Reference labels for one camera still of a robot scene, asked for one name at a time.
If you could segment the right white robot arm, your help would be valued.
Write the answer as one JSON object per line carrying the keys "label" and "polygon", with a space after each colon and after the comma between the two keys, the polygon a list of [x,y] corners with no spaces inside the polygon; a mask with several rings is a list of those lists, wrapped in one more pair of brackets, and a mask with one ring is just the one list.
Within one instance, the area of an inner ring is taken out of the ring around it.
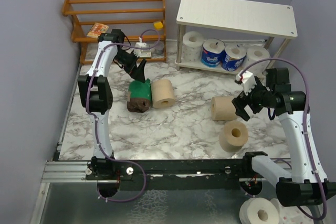
{"label": "right white robot arm", "polygon": [[335,183],[328,180],[314,145],[310,114],[305,111],[307,95],[292,91],[288,69],[268,69],[265,84],[249,71],[240,72],[235,81],[243,87],[232,100],[236,115],[248,121],[246,106],[254,114],[263,108],[273,109],[284,130],[291,158],[288,172],[264,152],[247,152],[241,164],[242,173],[267,179],[285,207],[320,205],[335,196]]}

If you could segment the pink dotted paper roll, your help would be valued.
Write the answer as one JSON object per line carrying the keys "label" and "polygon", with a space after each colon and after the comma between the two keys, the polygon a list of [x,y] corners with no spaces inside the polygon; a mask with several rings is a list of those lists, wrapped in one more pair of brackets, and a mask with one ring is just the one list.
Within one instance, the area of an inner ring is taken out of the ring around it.
{"label": "pink dotted paper roll", "polygon": [[[262,46],[249,46],[246,51],[246,58],[243,62],[242,68],[245,69],[252,63],[262,60],[262,59],[268,59],[270,57],[270,54],[267,49],[265,49]],[[263,61],[261,63],[258,63],[256,65],[253,65],[248,69],[248,71],[252,72],[254,76],[257,76],[261,74],[267,67],[268,61]]]}

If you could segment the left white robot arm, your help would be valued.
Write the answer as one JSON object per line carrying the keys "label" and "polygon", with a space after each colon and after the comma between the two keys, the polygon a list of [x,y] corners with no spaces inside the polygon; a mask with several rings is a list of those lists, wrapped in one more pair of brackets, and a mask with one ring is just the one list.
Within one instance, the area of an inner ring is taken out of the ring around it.
{"label": "left white robot arm", "polygon": [[98,37],[98,52],[92,66],[85,75],[78,77],[78,88],[82,106],[89,115],[95,147],[90,162],[93,173],[110,179],[115,175],[114,151],[109,137],[109,111],[113,104],[113,94],[108,82],[111,64],[114,62],[133,80],[145,82],[146,60],[139,64],[133,52],[123,49],[125,34],[120,29],[103,33]]}

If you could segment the white plain paper roll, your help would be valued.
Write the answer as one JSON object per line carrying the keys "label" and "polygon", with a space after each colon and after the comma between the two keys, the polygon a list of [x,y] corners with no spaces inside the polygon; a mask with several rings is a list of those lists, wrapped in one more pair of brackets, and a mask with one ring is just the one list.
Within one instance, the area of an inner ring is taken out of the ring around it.
{"label": "white plain paper roll", "polygon": [[200,60],[204,37],[196,31],[189,31],[183,36],[182,56],[188,62]]}

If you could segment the blue roll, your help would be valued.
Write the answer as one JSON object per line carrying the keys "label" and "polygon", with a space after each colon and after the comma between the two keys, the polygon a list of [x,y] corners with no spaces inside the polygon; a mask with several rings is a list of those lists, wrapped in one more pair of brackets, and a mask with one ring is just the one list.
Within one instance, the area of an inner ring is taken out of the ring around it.
{"label": "blue roll", "polygon": [[201,63],[215,68],[220,64],[224,52],[225,44],[219,39],[210,38],[203,43]]}
{"label": "blue roll", "polygon": [[245,57],[246,48],[244,46],[241,44],[227,43],[225,44],[221,67],[226,71],[233,72],[243,63]]}

